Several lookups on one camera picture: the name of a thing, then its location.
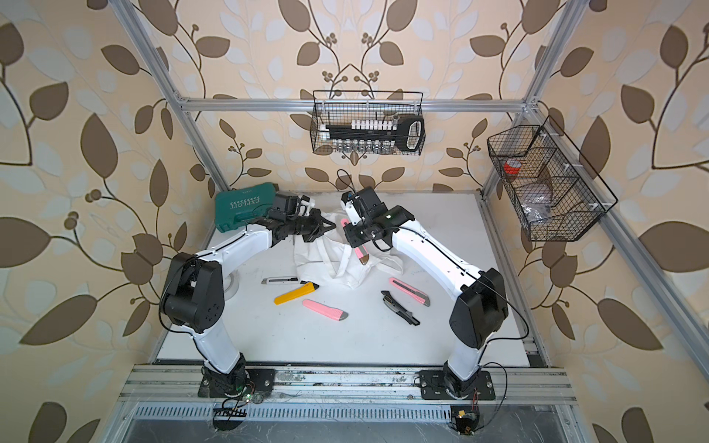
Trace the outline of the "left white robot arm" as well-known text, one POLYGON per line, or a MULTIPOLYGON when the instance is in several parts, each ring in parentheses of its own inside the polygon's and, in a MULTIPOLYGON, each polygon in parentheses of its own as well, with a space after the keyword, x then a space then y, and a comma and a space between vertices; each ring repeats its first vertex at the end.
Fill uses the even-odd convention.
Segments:
POLYGON ((242 353, 237 350, 222 321, 225 311, 225 277, 258 254, 289 236, 312 243, 334 230, 336 224, 312 209, 307 215, 281 221, 258 218, 243 231, 195 255, 172 258, 162 290, 160 313, 176 333, 186 333, 201 353, 206 369, 215 374, 234 372, 242 353))

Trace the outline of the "large yellow utility knife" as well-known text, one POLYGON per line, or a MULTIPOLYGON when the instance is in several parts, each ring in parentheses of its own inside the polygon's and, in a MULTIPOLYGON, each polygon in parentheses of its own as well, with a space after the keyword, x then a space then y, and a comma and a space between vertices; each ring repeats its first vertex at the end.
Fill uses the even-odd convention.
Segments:
POLYGON ((276 306, 280 306, 295 299, 299 299, 305 295, 309 295, 310 293, 314 293, 317 289, 319 289, 319 284, 314 284, 314 282, 305 282, 299 288, 288 293, 284 293, 283 295, 279 295, 273 300, 273 303, 276 306))

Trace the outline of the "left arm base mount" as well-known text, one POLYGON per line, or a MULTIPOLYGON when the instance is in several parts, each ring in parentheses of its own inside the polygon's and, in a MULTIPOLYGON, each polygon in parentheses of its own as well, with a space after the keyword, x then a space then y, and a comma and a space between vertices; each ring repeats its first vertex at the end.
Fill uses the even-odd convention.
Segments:
POLYGON ((201 367, 199 398, 227 398, 261 402, 273 392, 275 371, 273 369, 246 369, 235 367, 231 373, 222 374, 201 367))

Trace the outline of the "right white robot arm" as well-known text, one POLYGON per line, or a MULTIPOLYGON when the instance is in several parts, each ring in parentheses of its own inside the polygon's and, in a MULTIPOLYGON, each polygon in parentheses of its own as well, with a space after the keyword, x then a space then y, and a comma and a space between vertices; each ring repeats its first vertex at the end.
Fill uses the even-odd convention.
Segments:
POLYGON ((342 208, 350 220, 345 237, 351 247, 382 241, 411 258, 450 295, 454 305, 449 325, 455 343, 444 369, 459 385, 472 380, 481 367, 484 346, 509 317, 500 273, 494 268, 482 271, 453 254, 401 206, 389 210, 378 204, 367 210, 347 202, 342 208))

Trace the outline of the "white printed tote pouch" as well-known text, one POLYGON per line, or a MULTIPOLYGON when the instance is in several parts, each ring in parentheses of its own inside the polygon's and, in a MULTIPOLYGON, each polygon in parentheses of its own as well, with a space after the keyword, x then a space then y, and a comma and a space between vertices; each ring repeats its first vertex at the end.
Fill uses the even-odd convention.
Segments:
POLYGON ((335 223, 336 228, 312 243, 300 237, 295 240, 295 274, 301 281, 356 289, 373 271, 393 277, 404 274, 404 262, 400 258, 377 249, 367 252, 369 259, 362 263, 356 250, 346 242, 343 227, 349 219, 343 210, 325 212, 323 217, 335 223))

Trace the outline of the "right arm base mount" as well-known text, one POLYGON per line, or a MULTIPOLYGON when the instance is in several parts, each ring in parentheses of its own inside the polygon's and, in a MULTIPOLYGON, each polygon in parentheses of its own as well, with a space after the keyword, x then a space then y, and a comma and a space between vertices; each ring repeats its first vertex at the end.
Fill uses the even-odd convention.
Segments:
POLYGON ((421 397, 426 401, 493 401, 496 392, 489 371, 478 369, 468 380, 460 380, 448 367, 422 370, 415 377, 421 397))

